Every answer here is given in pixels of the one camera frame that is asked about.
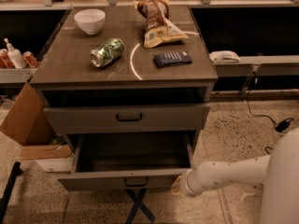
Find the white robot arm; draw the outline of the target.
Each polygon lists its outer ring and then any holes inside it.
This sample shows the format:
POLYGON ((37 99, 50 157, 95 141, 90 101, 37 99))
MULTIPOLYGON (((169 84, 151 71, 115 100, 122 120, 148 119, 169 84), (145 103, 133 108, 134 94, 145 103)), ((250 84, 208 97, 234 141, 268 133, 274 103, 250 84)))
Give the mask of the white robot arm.
POLYGON ((269 155, 204 161, 180 175, 171 190, 192 198, 233 184, 263 187, 259 224, 299 224, 299 128, 284 134, 269 155))

